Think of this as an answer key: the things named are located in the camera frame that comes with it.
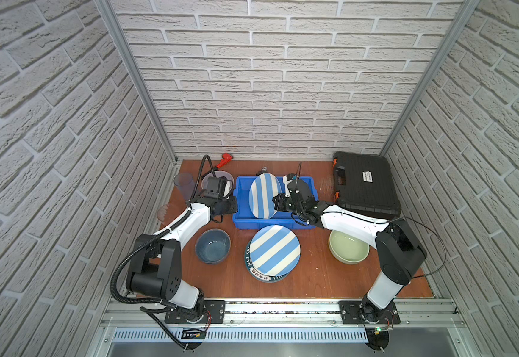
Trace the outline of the blue white striped plate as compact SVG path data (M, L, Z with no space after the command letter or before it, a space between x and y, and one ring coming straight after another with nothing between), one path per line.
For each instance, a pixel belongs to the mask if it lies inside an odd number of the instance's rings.
M251 184L248 203L253 216L260 220L271 219L276 213L274 197L281 193L280 183L270 173L263 173Z

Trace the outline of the green rim lettered plate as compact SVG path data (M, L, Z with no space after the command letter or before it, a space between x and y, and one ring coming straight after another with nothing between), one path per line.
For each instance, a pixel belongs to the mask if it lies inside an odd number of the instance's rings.
M251 274L251 276L253 278L255 278L256 280L263 282L263 283L273 284L273 283L282 281L283 279L285 279L288 276L288 274L271 276L271 275L264 275L263 273L259 272L257 269L255 269L255 267L253 267L249 247L247 247L245 250L244 262L246 265L246 269Z

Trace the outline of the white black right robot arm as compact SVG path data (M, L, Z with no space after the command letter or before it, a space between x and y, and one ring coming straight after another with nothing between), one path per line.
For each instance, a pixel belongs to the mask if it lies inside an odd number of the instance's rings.
M363 299L363 306L383 311L424 263L427 253L406 220L379 220L348 211L338 205L304 197L299 190L273 199L277 211L297 216L310 226L338 231L377 251L380 273Z

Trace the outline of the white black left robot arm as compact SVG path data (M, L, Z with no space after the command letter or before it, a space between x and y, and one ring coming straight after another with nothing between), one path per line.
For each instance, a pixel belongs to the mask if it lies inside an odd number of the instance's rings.
M224 199L199 197L167 227L142 234L127 259L126 288L142 295L128 303L159 303L202 315L203 292L182 279L182 250L195 233L214 217L238 211L235 196Z

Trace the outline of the left robot arm base plate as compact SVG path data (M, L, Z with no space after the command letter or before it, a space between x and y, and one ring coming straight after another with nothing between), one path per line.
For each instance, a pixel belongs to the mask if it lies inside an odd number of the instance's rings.
M205 299L193 309L177 308L165 316L166 324L223 324L226 301Z

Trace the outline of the right robot arm base plate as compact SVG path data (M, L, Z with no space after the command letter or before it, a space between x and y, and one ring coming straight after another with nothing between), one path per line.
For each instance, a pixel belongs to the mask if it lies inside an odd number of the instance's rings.
M401 323L394 301L379 309L367 300L340 300L339 312L343 324L389 324Z

